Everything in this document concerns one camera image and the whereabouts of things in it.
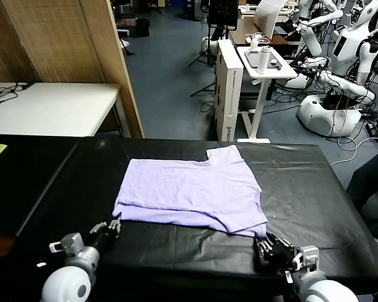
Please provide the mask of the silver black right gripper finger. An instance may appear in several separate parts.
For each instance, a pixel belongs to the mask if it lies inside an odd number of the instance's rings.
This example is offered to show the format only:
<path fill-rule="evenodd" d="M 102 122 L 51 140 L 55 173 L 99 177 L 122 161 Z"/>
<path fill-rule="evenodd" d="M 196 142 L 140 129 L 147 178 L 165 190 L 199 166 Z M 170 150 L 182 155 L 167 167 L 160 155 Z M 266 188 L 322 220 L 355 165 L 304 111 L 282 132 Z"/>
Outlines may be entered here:
<path fill-rule="evenodd" d="M 267 260 L 267 258 L 270 256 L 271 245 L 265 239 L 259 237 L 255 237 L 254 242 L 255 247 L 259 253 L 259 258 Z"/>
<path fill-rule="evenodd" d="M 272 233 L 267 233 L 266 238 L 272 245 L 283 245 L 284 247 L 292 246 L 292 244 L 287 239 L 282 238 L 282 237 L 277 237 L 276 235 Z"/>

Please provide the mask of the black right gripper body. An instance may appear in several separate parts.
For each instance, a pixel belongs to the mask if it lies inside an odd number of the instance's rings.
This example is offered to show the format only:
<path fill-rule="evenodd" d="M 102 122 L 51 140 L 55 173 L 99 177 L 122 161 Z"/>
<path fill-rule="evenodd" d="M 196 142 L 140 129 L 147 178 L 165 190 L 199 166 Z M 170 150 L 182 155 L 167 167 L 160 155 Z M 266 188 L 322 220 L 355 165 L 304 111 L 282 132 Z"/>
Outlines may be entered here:
<path fill-rule="evenodd" d="M 267 242 L 271 245 L 271 252 L 266 261 L 278 270 L 295 271 L 297 265 L 293 263 L 295 257 L 294 245 L 284 247 L 283 245 L 272 245 L 268 240 Z"/>

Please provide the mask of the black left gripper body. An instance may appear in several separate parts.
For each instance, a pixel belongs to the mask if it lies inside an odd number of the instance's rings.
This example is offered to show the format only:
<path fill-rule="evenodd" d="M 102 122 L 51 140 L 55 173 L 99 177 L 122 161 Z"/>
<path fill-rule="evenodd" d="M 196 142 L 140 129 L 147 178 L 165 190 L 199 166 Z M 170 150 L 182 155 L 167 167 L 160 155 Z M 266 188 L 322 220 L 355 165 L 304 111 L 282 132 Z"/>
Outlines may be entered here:
<path fill-rule="evenodd" d="M 93 239 L 93 247 L 99 252 L 110 250 L 117 239 L 117 231 L 111 229 L 103 229 L 98 232 Z"/>

